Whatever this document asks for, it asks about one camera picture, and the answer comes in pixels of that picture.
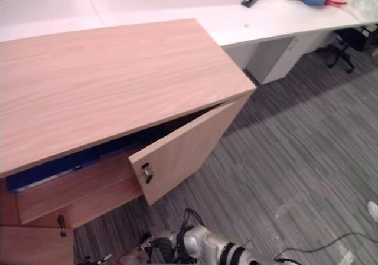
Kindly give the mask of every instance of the white desk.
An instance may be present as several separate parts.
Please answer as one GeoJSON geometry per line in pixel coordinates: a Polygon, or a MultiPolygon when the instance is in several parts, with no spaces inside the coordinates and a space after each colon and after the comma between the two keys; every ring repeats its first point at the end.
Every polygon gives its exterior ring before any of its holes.
{"type": "Polygon", "coordinates": [[[324,36],[316,32],[378,22],[359,21],[341,9],[310,7],[301,1],[259,0],[250,9],[241,6],[240,1],[0,0],[0,41],[88,28],[195,18],[244,69],[259,42],[304,33],[313,33],[311,38],[316,41],[324,36]]]}

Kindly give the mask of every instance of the office chair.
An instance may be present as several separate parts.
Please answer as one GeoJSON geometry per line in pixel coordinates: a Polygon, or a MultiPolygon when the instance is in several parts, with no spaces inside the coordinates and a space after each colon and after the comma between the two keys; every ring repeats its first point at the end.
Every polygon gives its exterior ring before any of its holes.
{"type": "Polygon", "coordinates": [[[340,44],[343,47],[341,49],[334,45],[327,47],[328,51],[336,53],[335,60],[327,66],[328,68],[333,68],[338,60],[342,58],[351,67],[347,72],[352,73],[355,67],[350,60],[350,54],[347,54],[346,50],[352,48],[356,51],[363,52],[378,45],[378,28],[374,31],[369,31],[366,27],[362,27],[361,31],[355,28],[347,28],[335,30],[335,33],[341,38],[340,44]]]}

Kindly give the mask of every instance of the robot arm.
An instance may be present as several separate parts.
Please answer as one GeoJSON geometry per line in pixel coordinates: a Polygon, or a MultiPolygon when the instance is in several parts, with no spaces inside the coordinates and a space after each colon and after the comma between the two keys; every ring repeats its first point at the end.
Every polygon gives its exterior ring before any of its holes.
{"type": "Polygon", "coordinates": [[[258,253],[254,253],[224,237],[211,233],[203,226],[194,227],[184,236],[188,254],[203,264],[213,265],[276,265],[258,253]]]}
{"type": "MultiPolygon", "coordinates": [[[[127,258],[119,258],[121,265],[145,264],[146,259],[141,255],[151,254],[153,248],[158,248],[167,264],[180,259],[179,246],[177,246],[177,233],[163,232],[145,240],[138,250],[128,253],[127,258]]],[[[238,246],[224,237],[213,234],[204,226],[199,225],[188,230],[184,234],[185,255],[192,260],[198,260],[200,264],[206,265],[277,265],[258,253],[238,246]]]]}

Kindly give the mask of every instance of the cabinet top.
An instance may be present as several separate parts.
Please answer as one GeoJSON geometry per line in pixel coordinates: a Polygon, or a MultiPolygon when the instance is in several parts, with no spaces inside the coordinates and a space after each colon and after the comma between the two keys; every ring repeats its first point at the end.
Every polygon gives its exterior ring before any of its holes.
{"type": "Polygon", "coordinates": [[[1,43],[0,177],[255,86],[193,19],[1,43]]]}

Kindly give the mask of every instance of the metal lock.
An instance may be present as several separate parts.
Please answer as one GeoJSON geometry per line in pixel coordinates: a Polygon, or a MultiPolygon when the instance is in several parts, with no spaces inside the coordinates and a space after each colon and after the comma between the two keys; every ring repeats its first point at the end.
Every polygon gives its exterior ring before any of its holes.
{"type": "Polygon", "coordinates": [[[154,173],[149,168],[149,163],[145,163],[142,166],[142,170],[143,170],[144,175],[146,176],[146,184],[149,184],[151,182],[151,180],[154,178],[154,173]]]}
{"type": "Polygon", "coordinates": [[[59,232],[60,237],[66,237],[67,236],[67,232],[66,232],[66,220],[64,219],[64,216],[63,215],[59,215],[58,219],[57,219],[57,222],[58,222],[58,225],[59,225],[59,228],[60,228],[60,232],[59,232]]]}

